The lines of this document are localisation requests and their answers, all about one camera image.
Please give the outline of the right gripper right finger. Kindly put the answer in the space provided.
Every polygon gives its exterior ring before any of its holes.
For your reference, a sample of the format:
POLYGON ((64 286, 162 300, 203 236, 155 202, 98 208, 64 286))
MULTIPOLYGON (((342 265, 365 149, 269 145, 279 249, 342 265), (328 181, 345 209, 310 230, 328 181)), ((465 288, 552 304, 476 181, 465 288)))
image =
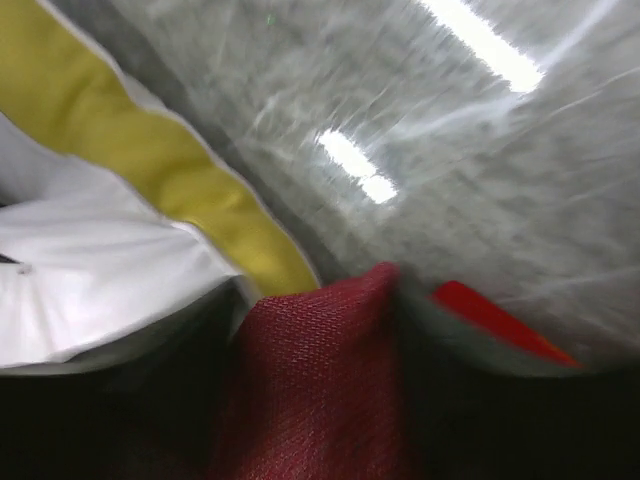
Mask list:
POLYGON ((635 479, 639 366, 544 364, 426 298, 394 299, 414 451, 428 479, 635 479))

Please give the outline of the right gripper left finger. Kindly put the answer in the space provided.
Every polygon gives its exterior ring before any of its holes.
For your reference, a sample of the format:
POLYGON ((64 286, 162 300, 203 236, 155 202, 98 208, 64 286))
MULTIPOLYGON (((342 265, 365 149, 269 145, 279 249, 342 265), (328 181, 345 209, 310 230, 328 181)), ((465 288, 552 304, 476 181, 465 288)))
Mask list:
POLYGON ((234 321, 225 284, 61 364, 1 372, 5 479, 199 479, 208 462, 234 321))

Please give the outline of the red pillowcase grey print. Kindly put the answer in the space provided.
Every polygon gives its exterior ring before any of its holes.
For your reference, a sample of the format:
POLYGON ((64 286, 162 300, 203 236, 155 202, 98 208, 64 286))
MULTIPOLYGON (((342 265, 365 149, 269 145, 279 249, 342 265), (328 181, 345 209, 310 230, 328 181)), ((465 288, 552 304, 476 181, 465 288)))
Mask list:
POLYGON ((428 479, 409 431, 394 299, 446 315, 533 360, 576 362, 466 285, 428 293, 391 264, 248 314, 230 371, 211 479, 428 479))

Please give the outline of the white pillow yellow edge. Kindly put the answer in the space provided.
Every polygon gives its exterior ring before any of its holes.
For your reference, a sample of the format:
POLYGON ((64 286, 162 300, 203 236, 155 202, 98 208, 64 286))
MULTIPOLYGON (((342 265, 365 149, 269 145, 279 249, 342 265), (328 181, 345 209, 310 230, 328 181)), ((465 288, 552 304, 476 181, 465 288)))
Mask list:
POLYGON ((305 252, 181 115, 49 1, 1 5, 1 372, 127 363, 225 290, 310 291, 305 252))

